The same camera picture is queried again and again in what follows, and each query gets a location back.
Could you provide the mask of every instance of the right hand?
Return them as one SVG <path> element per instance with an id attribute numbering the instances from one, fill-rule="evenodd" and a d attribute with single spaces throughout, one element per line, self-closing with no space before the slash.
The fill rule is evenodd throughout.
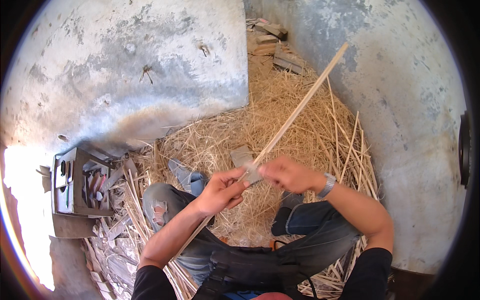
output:
<path id="1" fill-rule="evenodd" d="M 325 186 L 326 178 L 292 159 L 281 156 L 258 168 L 258 172 L 273 186 L 297 194 L 306 190 L 319 193 Z"/>

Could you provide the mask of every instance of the black sleeve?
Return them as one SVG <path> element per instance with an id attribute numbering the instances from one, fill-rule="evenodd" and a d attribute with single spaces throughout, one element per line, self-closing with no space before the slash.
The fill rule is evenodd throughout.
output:
<path id="1" fill-rule="evenodd" d="M 384 300 L 391 264 L 392 254 L 386 249 L 364 251 L 357 259 L 339 300 Z"/>
<path id="2" fill-rule="evenodd" d="M 154 265 L 146 265 L 137 271 L 135 286 L 133 287 L 132 300 L 176 300 L 167 275 L 163 270 Z"/>

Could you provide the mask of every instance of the leg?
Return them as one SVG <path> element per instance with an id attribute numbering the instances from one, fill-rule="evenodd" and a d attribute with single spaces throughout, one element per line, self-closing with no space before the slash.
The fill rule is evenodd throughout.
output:
<path id="1" fill-rule="evenodd" d="M 292 278 L 298 284 L 334 263 L 358 240 L 360 233 L 327 201 L 297 205 L 286 223 L 290 234 L 306 234 L 272 252 L 282 264 L 299 264 L 301 272 Z"/>
<path id="2" fill-rule="evenodd" d="M 144 213 L 152 224 L 154 231 L 157 232 L 162 226 L 154 222 L 159 220 L 158 214 L 154 219 L 156 208 L 165 211 L 160 221 L 167 223 L 195 198 L 192 194 L 179 191 L 169 184 L 155 183 L 145 190 L 143 198 Z M 177 258 L 177 262 L 187 269 L 195 282 L 200 285 L 211 271 L 210 256 L 212 251 L 223 248 L 228 248 L 228 245 L 217 239 L 207 228 L 204 228 Z"/>

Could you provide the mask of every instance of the wristwatch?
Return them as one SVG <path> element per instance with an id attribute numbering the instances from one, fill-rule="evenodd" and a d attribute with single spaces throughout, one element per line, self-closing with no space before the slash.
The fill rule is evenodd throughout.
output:
<path id="1" fill-rule="evenodd" d="M 332 190 L 333 185 L 335 185 L 336 178 L 332 174 L 325 172 L 324 176 L 327 178 L 327 183 L 325 184 L 324 189 L 317 194 L 317 197 L 320 199 L 325 198 L 325 196 L 328 195 L 328 193 Z"/>

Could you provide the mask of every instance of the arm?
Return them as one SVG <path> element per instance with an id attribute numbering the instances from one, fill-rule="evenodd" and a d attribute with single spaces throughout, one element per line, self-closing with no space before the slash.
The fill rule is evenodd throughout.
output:
<path id="1" fill-rule="evenodd" d="M 236 180 L 243 173 L 243 168 L 215 173 L 202 194 L 148 240 L 138 268 L 154 265 L 162 269 L 207 216 L 242 202 L 241 193 L 250 185 Z"/>
<path id="2" fill-rule="evenodd" d="M 316 172 L 282 156 L 262 165 L 259 173 L 278 188 L 303 193 L 319 193 L 326 184 L 321 172 Z M 335 183 L 326 196 L 327 201 L 355 228 L 368 238 L 369 248 L 393 249 L 393 222 L 378 201 Z"/>

